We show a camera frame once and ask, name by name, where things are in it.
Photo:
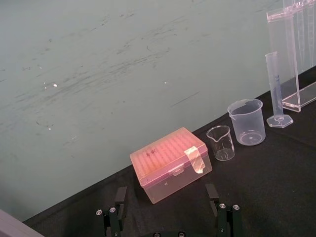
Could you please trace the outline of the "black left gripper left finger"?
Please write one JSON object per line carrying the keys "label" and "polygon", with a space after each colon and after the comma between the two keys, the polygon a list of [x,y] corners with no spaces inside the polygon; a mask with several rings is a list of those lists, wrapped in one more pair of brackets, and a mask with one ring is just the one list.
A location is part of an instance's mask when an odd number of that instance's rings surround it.
{"label": "black left gripper left finger", "polygon": [[114,204],[107,209],[97,209],[95,215],[101,224],[104,237],[121,237],[127,214],[127,186],[119,187]]}

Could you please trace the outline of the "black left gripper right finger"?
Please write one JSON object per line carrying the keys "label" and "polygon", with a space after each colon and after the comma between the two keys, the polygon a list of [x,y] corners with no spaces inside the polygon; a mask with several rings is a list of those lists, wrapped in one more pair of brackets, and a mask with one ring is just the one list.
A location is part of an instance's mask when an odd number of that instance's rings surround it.
{"label": "black left gripper right finger", "polygon": [[212,214],[215,218],[216,237],[242,237],[241,207],[221,202],[214,184],[206,184]]}

